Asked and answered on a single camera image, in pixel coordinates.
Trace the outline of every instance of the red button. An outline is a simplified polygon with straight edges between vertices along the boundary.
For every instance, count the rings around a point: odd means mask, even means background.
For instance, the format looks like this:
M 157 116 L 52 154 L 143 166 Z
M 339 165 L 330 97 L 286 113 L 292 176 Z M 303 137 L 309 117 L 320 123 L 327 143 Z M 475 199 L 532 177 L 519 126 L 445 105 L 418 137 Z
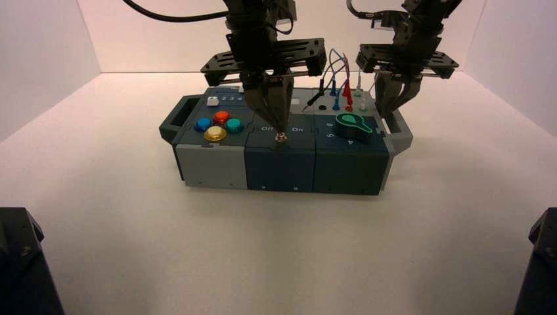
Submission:
M 230 119 L 230 113 L 225 111 L 225 110 L 217 112 L 213 116 L 213 121 L 214 121 L 215 125 L 224 125 L 224 124 L 226 124 L 228 119 Z

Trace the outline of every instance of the red probe plug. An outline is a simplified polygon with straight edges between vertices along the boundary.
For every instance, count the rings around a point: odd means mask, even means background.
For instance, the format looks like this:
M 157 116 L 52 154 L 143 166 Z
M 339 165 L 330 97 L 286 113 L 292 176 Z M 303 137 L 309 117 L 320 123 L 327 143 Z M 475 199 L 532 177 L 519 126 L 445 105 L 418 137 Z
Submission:
M 348 81 L 344 85 L 344 91 L 342 92 L 342 96 L 346 97 L 346 102 L 348 103 L 348 105 L 344 109 L 347 112 L 352 112 L 353 110 L 352 104 L 354 104 L 354 102 L 352 101 L 352 92 L 350 91 L 350 82 Z

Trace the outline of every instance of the yellow button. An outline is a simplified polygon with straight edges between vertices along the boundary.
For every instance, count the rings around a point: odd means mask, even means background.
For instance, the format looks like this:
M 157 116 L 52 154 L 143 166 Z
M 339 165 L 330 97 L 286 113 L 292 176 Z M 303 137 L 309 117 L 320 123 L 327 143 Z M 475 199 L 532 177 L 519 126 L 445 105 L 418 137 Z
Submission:
M 205 139 L 208 141 L 220 141 L 226 138 L 227 132 L 221 126 L 213 126 L 205 132 Z

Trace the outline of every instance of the blue button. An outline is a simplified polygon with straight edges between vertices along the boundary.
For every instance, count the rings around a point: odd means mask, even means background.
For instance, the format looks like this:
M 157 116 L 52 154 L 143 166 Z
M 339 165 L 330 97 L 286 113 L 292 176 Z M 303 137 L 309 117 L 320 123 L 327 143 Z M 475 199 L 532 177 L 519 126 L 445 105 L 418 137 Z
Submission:
M 210 118 L 200 118 L 195 124 L 195 131 L 204 133 L 213 125 L 213 121 Z

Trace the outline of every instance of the white wall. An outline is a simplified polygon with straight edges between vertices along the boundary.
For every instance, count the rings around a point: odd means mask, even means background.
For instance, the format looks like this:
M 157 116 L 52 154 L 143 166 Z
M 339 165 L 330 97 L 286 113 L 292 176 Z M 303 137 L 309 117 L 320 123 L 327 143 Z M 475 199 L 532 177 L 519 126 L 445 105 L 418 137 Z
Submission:
M 0 140 L 100 73 L 76 0 L 0 0 Z
M 226 9 L 221 0 L 137 0 L 146 9 L 184 16 Z M 401 9 L 403 0 L 354 1 L 362 11 Z M 229 50 L 224 19 L 192 24 L 151 20 L 121 0 L 79 0 L 103 72 L 197 72 L 213 56 Z M 445 51 L 461 65 L 466 62 L 485 0 L 466 0 L 445 23 Z M 355 60 L 360 43 L 390 43 L 392 32 L 372 31 L 358 20 L 345 0 L 297 0 L 297 39 L 324 37 L 328 48 L 343 50 Z
M 466 73 L 557 136 L 557 1 L 488 0 Z

